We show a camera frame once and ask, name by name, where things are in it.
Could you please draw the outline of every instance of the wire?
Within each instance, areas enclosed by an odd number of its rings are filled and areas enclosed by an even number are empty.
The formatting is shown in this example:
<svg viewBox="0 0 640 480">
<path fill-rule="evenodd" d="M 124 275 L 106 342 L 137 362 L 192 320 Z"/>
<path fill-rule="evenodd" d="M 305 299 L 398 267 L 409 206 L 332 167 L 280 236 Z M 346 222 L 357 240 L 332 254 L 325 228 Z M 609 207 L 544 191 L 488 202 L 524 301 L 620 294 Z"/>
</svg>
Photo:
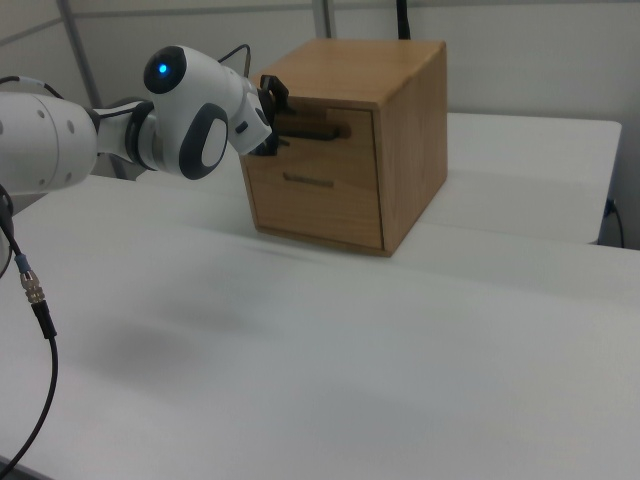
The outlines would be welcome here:
<svg viewBox="0 0 640 480">
<path fill-rule="evenodd" d="M 218 63 L 222 63 L 225 60 L 230 59 L 231 57 L 233 57 L 236 53 L 238 53 L 243 48 L 247 50 L 247 56 L 244 59 L 244 76 L 248 78 L 249 77 L 249 66 L 251 65 L 251 47 L 249 45 L 247 45 L 246 43 L 243 43 L 239 47 L 236 47 L 233 50 L 231 50 L 224 57 L 222 57 L 220 60 L 218 60 Z"/>
<path fill-rule="evenodd" d="M 398 19 L 398 39 L 411 40 L 409 17 L 407 15 L 407 0 L 396 0 L 396 14 Z"/>
<path fill-rule="evenodd" d="M 29 447 L 38 436 L 42 425 L 44 424 L 45 419 L 47 418 L 47 414 L 49 413 L 49 409 L 51 408 L 51 403 L 53 402 L 53 395 L 56 392 L 56 385 L 58 383 L 58 346 L 56 345 L 55 337 L 51 337 L 49 339 L 49 345 L 51 347 L 51 382 L 49 383 L 49 393 L 47 394 L 47 399 L 44 402 L 44 407 L 42 408 L 42 413 L 40 413 L 40 418 L 38 418 L 38 422 L 36 423 L 35 428 L 29 435 L 29 438 L 24 443 L 22 448 L 18 453 L 16 453 L 15 457 L 11 459 L 11 461 L 7 464 L 6 467 L 2 469 L 0 472 L 0 480 L 5 478 L 11 470 L 18 464 L 20 459 L 27 453 Z"/>
<path fill-rule="evenodd" d="M 6 193 L 6 190 L 0 186 L 1 191 L 4 192 L 6 198 L 9 198 L 9 195 Z M 56 385 L 58 383 L 58 346 L 56 345 L 56 331 L 53 326 L 53 321 L 51 320 L 51 315 L 49 314 L 49 307 L 47 306 L 47 302 L 44 297 L 44 293 L 42 292 L 42 288 L 40 288 L 40 282 L 38 281 L 38 277 L 31 270 L 29 263 L 27 261 L 27 257 L 25 257 L 18 243 L 16 242 L 13 234 L 9 230 L 8 225 L 5 225 L 5 222 L 0 218 L 0 227 L 2 227 L 2 231 L 4 232 L 7 240 L 9 240 L 9 245 L 13 250 L 13 253 L 16 256 L 16 263 L 18 264 L 18 270 L 21 273 L 22 286 L 25 288 L 27 293 L 27 298 L 29 298 L 29 303 L 31 303 L 31 308 L 36 318 L 38 319 L 38 323 L 40 324 L 40 328 L 42 329 L 42 333 L 44 338 L 49 340 L 49 346 L 51 348 L 51 382 L 49 383 L 49 392 L 47 393 L 47 398 L 44 402 L 44 407 L 42 408 L 42 412 L 40 413 L 40 417 L 36 422 L 36 426 L 33 428 L 31 435 L 27 438 L 27 441 L 22 445 L 22 448 L 16 453 L 16 455 L 11 459 L 11 461 L 0 471 L 0 480 L 5 478 L 11 470 L 18 464 L 18 462 L 22 459 L 27 450 L 31 447 L 34 440 L 40 433 L 40 429 L 42 425 L 44 425 L 44 421 L 49 414 L 49 410 L 51 409 L 51 404 L 53 403 L 53 396 L 56 392 Z"/>
<path fill-rule="evenodd" d="M 11 214 L 11 216 L 13 216 L 13 200 L 11 199 L 9 192 L 7 192 L 2 184 L 0 184 L 0 199 L 2 199 L 3 197 L 7 200 L 7 208 L 9 208 L 9 213 Z"/>
<path fill-rule="evenodd" d="M 131 113 L 133 112 L 135 109 L 134 108 L 127 108 L 126 110 L 120 110 L 118 112 L 111 112 L 111 113 L 105 113 L 104 115 L 100 115 L 100 118 L 111 118 L 111 117 L 117 117 L 119 115 L 126 115 L 127 113 Z"/>
<path fill-rule="evenodd" d="M 0 78 L 0 85 L 8 82 L 26 82 L 26 83 L 32 83 L 32 84 L 35 83 L 37 85 L 40 85 L 45 90 L 47 90 L 54 97 L 64 100 L 64 97 L 60 95 L 51 85 L 49 85 L 48 83 L 42 82 L 40 80 L 27 79 L 26 77 L 18 77 L 17 75 L 10 75 L 8 77 Z"/>
<path fill-rule="evenodd" d="M 618 208 L 615 205 L 613 206 L 611 211 L 615 213 L 618 219 L 618 228 L 620 229 L 620 247 L 624 248 L 624 229 L 622 228 L 622 219 L 620 218 L 620 212 L 618 211 Z"/>
</svg>

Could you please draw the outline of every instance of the drawer handle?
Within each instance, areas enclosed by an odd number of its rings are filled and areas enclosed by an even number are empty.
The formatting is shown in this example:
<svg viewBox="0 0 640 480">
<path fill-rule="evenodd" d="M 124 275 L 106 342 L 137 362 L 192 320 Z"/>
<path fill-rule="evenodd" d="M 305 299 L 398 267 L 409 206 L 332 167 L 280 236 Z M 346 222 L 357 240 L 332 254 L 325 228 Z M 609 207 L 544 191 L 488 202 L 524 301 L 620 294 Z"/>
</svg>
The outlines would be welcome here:
<svg viewBox="0 0 640 480">
<path fill-rule="evenodd" d="M 315 185 L 317 187 L 333 188 L 333 180 L 320 180 L 317 178 L 303 177 L 301 175 L 292 175 L 287 172 L 283 172 L 282 177 L 287 182 L 306 183 L 308 185 Z"/>
</svg>

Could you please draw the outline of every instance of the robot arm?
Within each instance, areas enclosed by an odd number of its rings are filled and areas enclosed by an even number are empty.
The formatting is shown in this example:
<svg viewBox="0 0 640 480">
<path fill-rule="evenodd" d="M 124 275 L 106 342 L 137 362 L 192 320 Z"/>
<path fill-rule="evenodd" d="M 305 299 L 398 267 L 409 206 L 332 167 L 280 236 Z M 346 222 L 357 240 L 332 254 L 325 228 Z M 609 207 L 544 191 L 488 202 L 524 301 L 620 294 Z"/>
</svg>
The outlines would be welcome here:
<svg viewBox="0 0 640 480">
<path fill-rule="evenodd" d="M 99 152 L 197 180 L 218 165 L 227 141 L 245 154 L 271 134 L 257 88 L 200 52 L 160 50 L 144 83 L 151 102 L 96 111 Z"/>
<path fill-rule="evenodd" d="M 227 141 L 240 154 L 262 148 L 270 136 L 274 143 L 267 117 L 273 121 L 278 102 L 200 52 L 163 48 L 147 63 L 144 84 L 151 101 L 95 111 L 49 96 L 0 93 L 0 184 L 9 194 L 69 187 L 91 173 L 98 153 L 195 180 L 218 165 Z M 8 258 L 0 235 L 0 270 Z"/>
</svg>

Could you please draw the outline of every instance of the table surface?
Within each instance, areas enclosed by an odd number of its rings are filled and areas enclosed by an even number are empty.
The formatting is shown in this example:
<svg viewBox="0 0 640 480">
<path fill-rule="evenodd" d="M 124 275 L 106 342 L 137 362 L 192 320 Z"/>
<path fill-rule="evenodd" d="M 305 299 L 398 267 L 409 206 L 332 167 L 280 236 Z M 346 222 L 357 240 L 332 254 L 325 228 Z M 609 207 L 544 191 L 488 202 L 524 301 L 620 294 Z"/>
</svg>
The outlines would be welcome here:
<svg viewBox="0 0 640 480">
<path fill-rule="evenodd" d="M 418 221 L 595 243 L 620 131 L 608 121 L 451 113 L 449 177 Z M 157 172 L 138 181 L 246 195 L 233 149 L 218 170 L 196 182 Z"/>
<path fill-rule="evenodd" d="M 420 223 L 372 258 L 95 177 L 15 220 L 59 332 L 23 462 L 52 478 L 637 476 L 637 252 Z M 11 456 L 50 360 L 15 267 L 0 287 Z"/>
</svg>

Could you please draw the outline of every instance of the wooden box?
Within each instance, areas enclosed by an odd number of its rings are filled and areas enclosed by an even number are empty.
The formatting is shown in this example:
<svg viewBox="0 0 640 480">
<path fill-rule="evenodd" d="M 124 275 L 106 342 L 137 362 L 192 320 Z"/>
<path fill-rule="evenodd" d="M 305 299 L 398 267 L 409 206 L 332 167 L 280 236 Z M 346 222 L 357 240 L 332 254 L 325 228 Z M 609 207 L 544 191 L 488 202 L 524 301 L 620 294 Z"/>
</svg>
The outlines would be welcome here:
<svg viewBox="0 0 640 480">
<path fill-rule="evenodd" d="M 241 157 L 256 228 L 393 254 L 447 177 L 446 67 L 443 42 L 317 39 L 260 72 L 297 112 L 276 130 L 338 137 Z"/>
</svg>

